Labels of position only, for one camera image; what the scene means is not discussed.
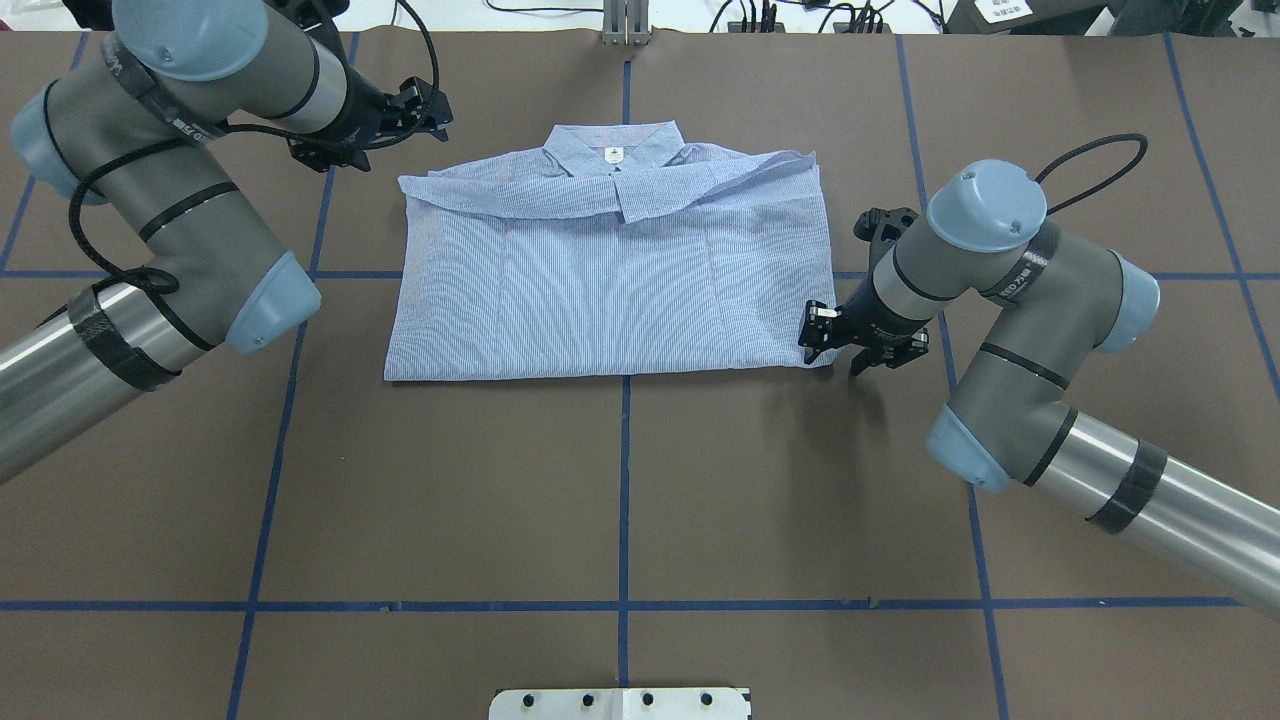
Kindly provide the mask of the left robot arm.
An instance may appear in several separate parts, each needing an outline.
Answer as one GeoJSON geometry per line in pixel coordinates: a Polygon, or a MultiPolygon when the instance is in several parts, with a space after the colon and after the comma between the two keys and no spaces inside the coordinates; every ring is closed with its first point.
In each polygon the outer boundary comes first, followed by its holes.
{"type": "Polygon", "coordinates": [[[384,91],[355,69],[344,1],[114,1],[99,56],[15,115],[12,145],[67,201],[102,278],[3,351],[10,480],[220,345],[250,355],[321,295],[209,151],[236,133],[287,141],[324,172],[416,133],[447,141],[439,76],[384,91]]]}

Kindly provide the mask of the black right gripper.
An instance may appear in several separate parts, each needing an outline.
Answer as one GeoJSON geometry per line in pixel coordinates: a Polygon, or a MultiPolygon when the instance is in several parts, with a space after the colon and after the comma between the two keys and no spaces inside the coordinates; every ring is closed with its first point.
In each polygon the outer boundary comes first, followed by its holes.
{"type": "Polygon", "coordinates": [[[891,310],[870,281],[863,281],[847,301],[828,306],[818,300],[805,304],[797,345],[804,363],[812,365],[827,351],[858,346],[850,377],[873,366],[900,368],[929,352],[931,337],[924,320],[908,319],[891,310]]]}

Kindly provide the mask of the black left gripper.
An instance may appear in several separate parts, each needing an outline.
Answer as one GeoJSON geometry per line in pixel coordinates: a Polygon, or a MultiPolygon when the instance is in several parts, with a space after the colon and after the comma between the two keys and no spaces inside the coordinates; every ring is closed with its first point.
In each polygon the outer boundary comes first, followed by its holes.
{"type": "Polygon", "coordinates": [[[315,172],[333,167],[370,170],[369,152],[426,133],[448,140],[454,119],[448,96],[412,76],[398,94],[385,94],[362,76],[347,78],[346,100],[335,118],[310,135],[288,141],[291,158],[315,172]]]}

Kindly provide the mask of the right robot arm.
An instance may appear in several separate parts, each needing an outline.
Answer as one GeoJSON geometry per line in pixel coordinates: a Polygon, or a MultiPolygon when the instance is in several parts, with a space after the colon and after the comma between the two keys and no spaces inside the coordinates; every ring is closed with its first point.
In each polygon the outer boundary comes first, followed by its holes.
{"type": "Polygon", "coordinates": [[[856,375],[928,347],[927,325],[975,291],[1000,314],[925,447],[972,486],[1041,489],[1096,530],[1157,553],[1277,616],[1277,510],[1069,405],[1093,352],[1130,347],[1161,290],[1111,249],[1048,218],[1041,184],[1005,160],[959,170],[922,214],[873,209],[869,275],[844,304],[806,302],[806,363],[856,345],[856,375]]]}

